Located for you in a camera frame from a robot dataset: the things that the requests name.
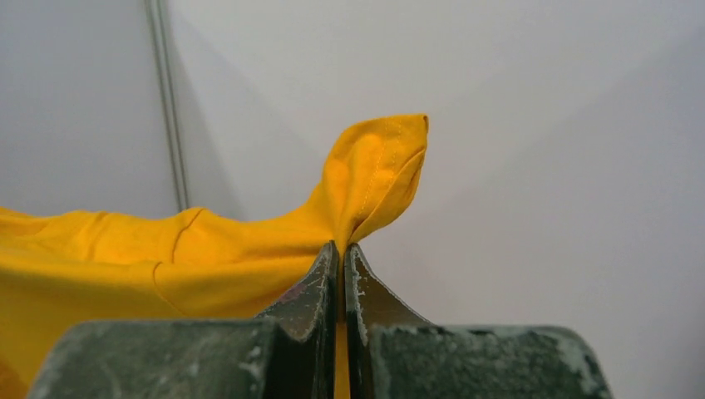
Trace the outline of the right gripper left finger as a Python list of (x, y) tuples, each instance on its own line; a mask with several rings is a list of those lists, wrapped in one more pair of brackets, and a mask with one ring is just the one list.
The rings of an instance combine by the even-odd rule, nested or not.
[(42, 364), (31, 398), (331, 398), (338, 251), (248, 319), (81, 323)]

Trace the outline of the yellow t shirt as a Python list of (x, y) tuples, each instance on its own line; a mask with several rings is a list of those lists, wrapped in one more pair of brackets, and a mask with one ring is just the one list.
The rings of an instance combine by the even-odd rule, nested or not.
[(272, 219), (236, 221), (206, 208), (164, 219), (2, 209), (2, 397), (25, 397), (54, 342), (81, 322), (259, 313), (326, 243), (344, 251), (406, 210), (428, 130), (423, 114), (347, 128), (308, 200)]

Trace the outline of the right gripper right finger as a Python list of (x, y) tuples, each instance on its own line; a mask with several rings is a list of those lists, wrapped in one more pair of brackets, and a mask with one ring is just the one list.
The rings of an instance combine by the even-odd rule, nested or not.
[(361, 248), (344, 256), (353, 398), (609, 398), (598, 359), (557, 326), (442, 326), (407, 306)]

